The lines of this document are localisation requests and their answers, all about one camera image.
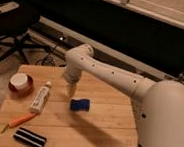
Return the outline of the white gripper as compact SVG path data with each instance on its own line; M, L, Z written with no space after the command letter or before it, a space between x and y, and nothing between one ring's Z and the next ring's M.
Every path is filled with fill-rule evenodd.
M80 69L75 69L72 67L66 67L62 76L66 80L68 84L67 92L70 98L75 96L75 92L77 89L76 83L81 79L82 71Z

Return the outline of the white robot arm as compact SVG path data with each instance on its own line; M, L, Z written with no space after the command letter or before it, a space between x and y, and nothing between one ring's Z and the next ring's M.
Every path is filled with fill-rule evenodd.
M97 61L89 44L65 55L66 82L76 84L87 71L142 104L137 147L184 147L184 84L154 82L113 65Z

